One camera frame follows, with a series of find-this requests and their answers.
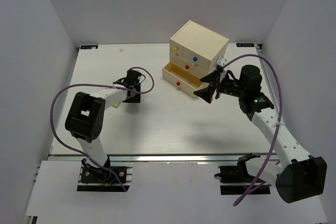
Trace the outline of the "blue knob drawer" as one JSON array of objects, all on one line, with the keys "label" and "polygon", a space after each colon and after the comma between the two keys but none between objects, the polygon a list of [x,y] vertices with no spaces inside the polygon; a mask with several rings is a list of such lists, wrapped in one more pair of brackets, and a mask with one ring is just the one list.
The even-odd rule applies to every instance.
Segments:
[{"label": "blue knob drawer", "polygon": [[187,48],[183,48],[183,57],[198,67],[204,70],[209,70],[211,68],[211,60],[201,56]]}]

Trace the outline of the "red knob drawer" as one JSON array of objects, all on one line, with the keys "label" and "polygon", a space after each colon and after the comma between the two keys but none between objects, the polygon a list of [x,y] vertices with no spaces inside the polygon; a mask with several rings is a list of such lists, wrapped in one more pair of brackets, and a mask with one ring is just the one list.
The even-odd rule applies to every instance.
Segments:
[{"label": "red knob drawer", "polygon": [[183,70],[186,70],[190,74],[202,78],[208,75],[208,71],[202,69],[201,67],[196,66],[196,64],[190,63],[187,60],[183,59],[180,56],[175,55],[174,53],[170,53],[170,62],[174,65],[180,67]]},{"label": "red knob drawer", "polygon": [[162,77],[192,97],[196,97],[194,92],[203,89],[205,85],[198,77],[171,62],[162,68]]}]

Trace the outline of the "cream drawer cabinet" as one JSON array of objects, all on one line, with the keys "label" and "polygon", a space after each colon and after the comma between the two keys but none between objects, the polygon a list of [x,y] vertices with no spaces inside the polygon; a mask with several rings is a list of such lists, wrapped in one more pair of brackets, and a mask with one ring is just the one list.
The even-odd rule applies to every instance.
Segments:
[{"label": "cream drawer cabinet", "polygon": [[180,42],[187,48],[211,60],[212,72],[217,65],[219,57],[225,54],[229,39],[192,20],[183,25],[170,39]]}]

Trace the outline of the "yellow knob drawer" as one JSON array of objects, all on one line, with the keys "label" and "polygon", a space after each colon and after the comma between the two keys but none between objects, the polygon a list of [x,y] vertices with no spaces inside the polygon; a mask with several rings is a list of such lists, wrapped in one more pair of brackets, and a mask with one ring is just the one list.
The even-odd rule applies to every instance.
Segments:
[{"label": "yellow knob drawer", "polygon": [[175,39],[170,39],[170,52],[174,53],[175,55],[182,57],[183,56],[183,45],[176,41]]}]

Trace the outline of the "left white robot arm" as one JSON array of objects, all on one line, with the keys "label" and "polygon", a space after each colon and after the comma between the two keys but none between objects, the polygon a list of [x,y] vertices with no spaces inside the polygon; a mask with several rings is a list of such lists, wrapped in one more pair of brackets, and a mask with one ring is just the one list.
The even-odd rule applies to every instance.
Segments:
[{"label": "left white robot arm", "polygon": [[89,156],[90,165],[106,168],[110,166],[99,137],[105,110],[116,108],[122,102],[139,103],[141,76],[142,74],[136,70],[128,70],[125,78],[113,83],[114,88],[105,88],[94,93],[78,92],[75,95],[65,121],[65,128]]}]

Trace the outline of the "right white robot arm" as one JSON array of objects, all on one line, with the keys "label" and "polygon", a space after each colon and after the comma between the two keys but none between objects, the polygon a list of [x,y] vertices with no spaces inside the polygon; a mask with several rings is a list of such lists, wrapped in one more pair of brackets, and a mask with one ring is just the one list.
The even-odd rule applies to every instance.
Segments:
[{"label": "right white robot arm", "polygon": [[230,70],[217,66],[200,81],[208,86],[194,94],[208,103],[221,94],[237,97],[241,111],[262,132],[278,156],[278,165],[256,154],[240,157],[237,167],[243,180],[252,178],[255,182],[261,180],[274,186],[286,203],[323,193],[327,173],[325,160],[305,150],[279,119],[279,112],[261,91],[262,75],[258,67],[245,65],[239,78],[235,78]]}]

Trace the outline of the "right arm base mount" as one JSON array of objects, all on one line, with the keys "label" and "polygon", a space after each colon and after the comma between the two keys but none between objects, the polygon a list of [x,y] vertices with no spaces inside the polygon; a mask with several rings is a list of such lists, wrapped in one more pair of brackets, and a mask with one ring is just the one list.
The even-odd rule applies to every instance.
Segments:
[{"label": "right arm base mount", "polygon": [[219,180],[220,194],[224,196],[241,196],[254,179],[244,175],[238,166],[219,166],[218,169],[214,178]]}]

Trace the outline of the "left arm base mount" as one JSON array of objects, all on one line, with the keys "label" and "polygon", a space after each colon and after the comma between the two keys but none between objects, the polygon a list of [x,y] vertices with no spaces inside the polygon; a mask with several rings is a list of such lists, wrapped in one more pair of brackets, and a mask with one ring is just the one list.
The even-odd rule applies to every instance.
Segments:
[{"label": "left arm base mount", "polygon": [[117,177],[107,170],[92,166],[86,159],[81,160],[77,184],[78,192],[125,193],[132,181],[132,166],[109,166]]}]

